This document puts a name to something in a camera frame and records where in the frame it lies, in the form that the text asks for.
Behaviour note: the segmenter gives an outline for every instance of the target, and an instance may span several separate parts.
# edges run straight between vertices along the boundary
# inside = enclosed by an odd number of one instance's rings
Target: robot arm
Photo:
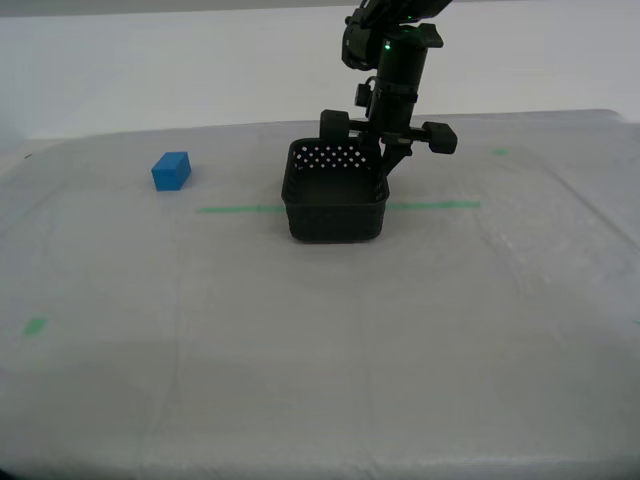
[[[451,0],[363,0],[346,19],[343,62],[354,70],[378,68],[385,32],[433,18],[450,3]]]

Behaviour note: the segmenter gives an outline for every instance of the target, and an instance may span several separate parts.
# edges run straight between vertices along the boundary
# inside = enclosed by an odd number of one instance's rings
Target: white surface
[[[485,0],[456,0],[474,2]],[[0,16],[195,12],[244,8],[354,6],[358,0],[2,0]]]
[[[340,61],[351,10],[0,19],[0,128],[78,137],[347,109],[367,76]],[[640,119],[638,18],[636,0],[454,3],[437,19],[445,48],[430,55],[416,112]]]
[[[443,120],[457,154],[417,145],[390,203],[482,207],[389,209],[360,245],[301,245],[284,213],[198,213],[280,205],[313,122],[81,139],[0,177],[2,468],[640,478],[638,127]],[[184,148],[193,176],[156,192],[150,167]]]

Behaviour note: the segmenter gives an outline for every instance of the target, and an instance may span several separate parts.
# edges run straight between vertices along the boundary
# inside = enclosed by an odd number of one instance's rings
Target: table
[[[33,478],[640,476],[640,127],[424,117],[382,235],[303,245],[316,122],[72,140],[0,177],[0,467]],[[180,192],[150,169],[189,151]]]

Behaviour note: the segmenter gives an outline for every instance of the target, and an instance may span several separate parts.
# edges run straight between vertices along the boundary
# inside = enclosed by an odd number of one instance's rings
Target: green tape mark
[[[388,203],[390,210],[451,210],[480,208],[480,202],[436,202],[436,203]],[[245,205],[235,207],[206,207],[198,209],[198,213],[234,214],[234,213],[284,213],[283,205]]]
[[[48,322],[49,320],[46,318],[32,318],[24,327],[23,335],[25,337],[35,337],[44,330]]]

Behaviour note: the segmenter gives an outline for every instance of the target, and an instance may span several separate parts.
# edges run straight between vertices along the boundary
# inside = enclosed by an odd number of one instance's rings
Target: black basket
[[[282,187],[291,235],[303,242],[351,243],[380,235],[389,185],[378,155],[358,140],[291,144]]]

